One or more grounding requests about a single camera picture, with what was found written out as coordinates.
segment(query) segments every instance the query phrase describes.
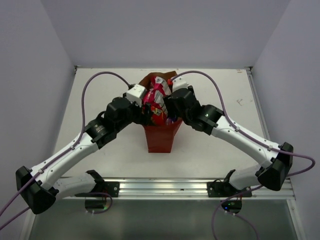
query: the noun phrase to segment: cable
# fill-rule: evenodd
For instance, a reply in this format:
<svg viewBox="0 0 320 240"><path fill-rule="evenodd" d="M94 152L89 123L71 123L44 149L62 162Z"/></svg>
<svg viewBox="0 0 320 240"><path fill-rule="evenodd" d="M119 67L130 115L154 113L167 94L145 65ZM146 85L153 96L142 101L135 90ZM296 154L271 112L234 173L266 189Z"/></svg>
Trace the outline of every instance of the cable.
<svg viewBox="0 0 320 240"><path fill-rule="evenodd" d="M108 193L106 193L106 192L88 192L86 194L89 194L89 195L103 195L103 196L106 196L106 197L110 198L110 200L111 200L110 205L107 208L105 207L104 210L102 210L102 211L92 211L92 214L103 214L103 213L105 213L106 211L108 211L111 208L112 203L113 203L113 199Z"/></svg>
<svg viewBox="0 0 320 240"><path fill-rule="evenodd" d="M25 208L24 210L22 210L21 212L19 212L17 215L13 216L10 220L8 220L6 223L4 223L1 227L0 227L0 231L2 229L4 229L8 224L10 224L13 220L15 220L17 217L19 217L20 215L24 214L26 211L28 211L30 209L30 207Z"/></svg>
<svg viewBox="0 0 320 240"><path fill-rule="evenodd" d="M99 75L103 75L103 74L109 74L109 75L113 75L118 77L119 79L121 79L128 87L130 87L130 84L120 75L111 72L111 71L101 71L98 72L96 74L94 74L92 77L89 78L89 80L86 82L86 84L83 87L82 90L82 95L81 95L81 114L82 114L82 125L81 125L81 132L80 135L78 137L78 139L74 142L74 144L68 148L67 150L63 151L62 153L60 153L58 156L56 156L55 158L53 158L51 161L49 161L46 165L43 166L43 168L41 168L41 171L44 171L45 169L47 169L50 165L52 165L54 162L56 162L57 160L59 160L61 157L63 157L64 155L66 155L68 152L70 152L72 150L72 148L74 148L76 145L79 144L82 136L84 135L84 131L85 131L85 122L86 122L86 116L85 116L85 93L86 90L88 88L88 85L90 84L90 82L98 77ZM25 185L23 185L22 188L19 189L19 191L17 191L13 197L4 205L4 207L0 210L0 217L2 216L2 214L4 214L5 210L12 204L12 202L40 175L40 172L37 172ZM27 211L27 209L21 211L20 213L18 213L16 216L14 216L12 218L12 221L14 219L16 219L17 217L19 217L22 213L24 213L25 211Z"/></svg>
<svg viewBox="0 0 320 240"><path fill-rule="evenodd" d="M235 198L235 197L241 196L241 195L246 194L246 193L253 192L253 191L258 190L258 189L260 189L260 188L262 188L262 187L263 187L263 186L260 185L260 186L257 186L257 187L255 187L255 188L252 188L252 189L250 189L250 190L243 191L243 192L239 192L239 193L237 193L237 194L235 194L235 195L232 195L232 196L226 198L225 200L222 200L222 201L218 204L218 206L214 209L214 212L213 212L212 218L211 218L212 234L213 234L213 237L214 237L216 240L218 240L218 237L217 237L217 234L216 234L216 231L215 231L215 218L216 218L216 214L217 214L218 209L220 208L220 206L221 206L222 204L224 204L225 202L229 201L230 199L233 199L233 198ZM257 229L255 228L255 226L254 226L251 222L249 222L249 221L248 221L247 219L245 219L243 216L240 216L240 215L237 215L237 214L236 214L235 216L237 216L237 217L239 217L240 219L242 219L242 220L244 220L245 222L247 222L247 223L253 228L253 230L254 230L254 232L255 232L255 235L256 235L256 239L257 239L257 240L260 240L258 231L257 231Z"/></svg>
<svg viewBox="0 0 320 240"><path fill-rule="evenodd" d="M218 96L219 96L219 99L220 99L220 102L221 102L221 106L222 106L222 110L223 110L223 112L224 112L224 116L225 116L225 118L227 119L227 121L229 122L229 124L230 124L234 129L236 129L237 126L231 121L230 117L228 116L227 110L226 110L226 106L225 106L224 100L223 100L223 98L222 98L221 91L220 91L217 83L213 80L213 78L210 77L208 74L206 74L206 73L204 73L204 72L197 71L197 70L190 70L190 71L185 71L185 72L182 72L182 73L174 76L171 80L174 80L174 79L176 79L176 78L178 78L178 77L180 77L180 76L182 76L182 75L185 75L185 74L200 74L200 75L203 75L203 76L207 77L207 78L213 83L213 85L214 85L214 87L215 87L215 89L216 89L216 91L217 91L217 93L218 93ZM259 140L257 140L257 139L255 139L254 137L250 136L250 135L247 134L246 132L242 131L241 129L239 129L238 131L239 131L239 133L241 133L243 136L245 136L247 139L253 141L253 142L256 143L256 144L259 144L259 145L262 146L262 147L265 147L265 148L268 148L268 149L269 149L269 146L268 146L268 145L264 144L263 142L260 142ZM316 161L315 161L312 157L307 156L307 155L298 154L298 153L293 153L293 152L287 152L287 151L279 150L279 149L276 149L276 148L271 148L271 150L272 150L272 151L275 151L275 152L278 152L278 153L281 153L281 154L286 154L286 155L293 156L293 157L308 159L308 160L311 161L311 165L310 165L310 166L308 166L308 167L305 168L305 169L302 169L302 170L299 170L299 171L290 173L290 174L287 175L288 177L292 177L292 176L295 176L295 175L298 175L298 174L305 173L305 172L309 171L310 169L312 169L312 168L315 166L315 164L316 164ZM234 198L234 197L238 197L238 196L240 196L240 195L243 195L244 193L247 193L247 192L249 193L249 192L255 191L255 190L260 189L260 188L262 188L262 185L260 185L260 186L258 186L258 187L256 187L256 188L252 188L251 190L248 190L248 191L241 192L241 193L235 194L235 195L233 195L233 196L230 196L230 197L228 197L227 199L223 200L223 201L216 207L216 209L215 209L214 212L213 212L212 220L211 220L212 233L213 233L213 236L214 236L214 238L215 238L216 240L218 240L218 237L217 237L217 235L216 235L216 233L215 233L214 222L215 222L215 217L216 217L216 214L217 214L217 211L218 211L219 207L220 207L223 203L225 203L226 201L228 201L228 200L230 200L230 199L232 199L232 198ZM259 240L260 237L259 237L259 235L258 235L258 232L257 232L256 228L253 226L253 224L251 224L248 220L246 220L246 219L243 218L242 216L238 216L238 217L241 218L241 219L243 219L244 221L246 221L247 223L250 224L250 226L253 228L253 230L254 230L254 232L255 232L255 234L256 234L257 239Z"/></svg>

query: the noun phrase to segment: black mounting bracket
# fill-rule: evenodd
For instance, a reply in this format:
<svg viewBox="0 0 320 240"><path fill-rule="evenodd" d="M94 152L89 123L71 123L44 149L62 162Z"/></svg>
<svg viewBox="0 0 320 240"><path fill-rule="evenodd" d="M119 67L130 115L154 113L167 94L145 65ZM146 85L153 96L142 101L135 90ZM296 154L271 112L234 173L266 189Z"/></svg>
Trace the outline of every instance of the black mounting bracket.
<svg viewBox="0 0 320 240"><path fill-rule="evenodd" d="M107 193L109 194L112 198L117 198L119 196L119 190L120 190L120 182L118 181L104 181L104 182L100 182L99 184L97 184L98 188L97 189L93 189L93 191L91 191L91 193L99 193L99 192L103 192L103 193ZM93 195L90 193L79 193L75 195L76 197L85 197L85 198L90 198Z"/></svg>
<svg viewBox="0 0 320 240"><path fill-rule="evenodd" d="M237 190L231 188L229 183L223 181L209 181L206 183L206 190L209 198L227 198L235 194L243 193L248 191L246 188ZM252 197L251 192L246 192L242 195L243 198Z"/></svg>
<svg viewBox="0 0 320 240"><path fill-rule="evenodd" d="M113 198L117 198L120 190L120 182L118 181L105 181L105 191Z"/></svg>

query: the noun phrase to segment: glass panel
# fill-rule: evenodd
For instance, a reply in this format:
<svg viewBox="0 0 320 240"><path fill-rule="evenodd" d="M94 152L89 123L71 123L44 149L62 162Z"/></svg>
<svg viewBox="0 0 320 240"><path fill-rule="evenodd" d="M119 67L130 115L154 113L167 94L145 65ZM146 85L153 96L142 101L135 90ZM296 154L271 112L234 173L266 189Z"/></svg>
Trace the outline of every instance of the glass panel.
<svg viewBox="0 0 320 240"><path fill-rule="evenodd" d="M31 240L212 240L216 200L119 200L106 213L85 213L83 199L61 200L37 215ZM257 228L261 240L296 240L285 200L243 201L240 214ZM220 240L255 240L252 228L219 211L215 228Z"/></svg>

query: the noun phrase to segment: metal frame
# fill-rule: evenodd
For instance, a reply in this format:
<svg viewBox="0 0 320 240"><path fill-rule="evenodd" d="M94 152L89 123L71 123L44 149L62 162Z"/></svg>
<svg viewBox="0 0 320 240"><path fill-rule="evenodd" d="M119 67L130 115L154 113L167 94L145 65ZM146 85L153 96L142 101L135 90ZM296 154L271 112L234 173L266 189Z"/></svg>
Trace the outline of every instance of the metal frame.
<svg viewBox="0 0 320 240"><path fill-rule="evenodd" d="M253 94L263 136L270 139L266 121L254 85L251 69L245 68ZM217 178L105 178L106 182L120 182L119 200L223 200L225 198L208 197L207 182ZM79 197L67 197L75 200ZM286 200L298 240L306 240L302 222L297 212L295 195L290 179L285 180L280 191L262 187L252 193L252 200ZM36 215L27 212L19 240L28 240Z"/></svg>

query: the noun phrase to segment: white wall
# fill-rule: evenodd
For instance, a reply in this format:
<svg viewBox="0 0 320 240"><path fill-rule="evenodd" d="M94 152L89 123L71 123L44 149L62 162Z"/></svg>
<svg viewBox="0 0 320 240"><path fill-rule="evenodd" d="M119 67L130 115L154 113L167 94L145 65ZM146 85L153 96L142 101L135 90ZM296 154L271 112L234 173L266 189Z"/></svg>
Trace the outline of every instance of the white wall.
<svg viewBox="0 0 320 240"><path fill-rule="evenodd" d="M272 139L311 155L314 169L292 178L308 239L320 234L320 1L291 0L254 65L253 78ZM293 170L309 162L294 158Z"/></svg>
<svg viewBox="0 0 320 240"><path fill-rule="evenodd" d="M1 208L16 192L15 171L52 153L73 79L73 65L41 2L0 1ZM19 196L0 224L26 206ZM0 238L18 239L24 219Z"/></svg>
<svg viewBox="0 0 320 240"><path fill-rule="evenodd" d="M41 0L72 61L93 68L253 66L290 0Z"/></svg>

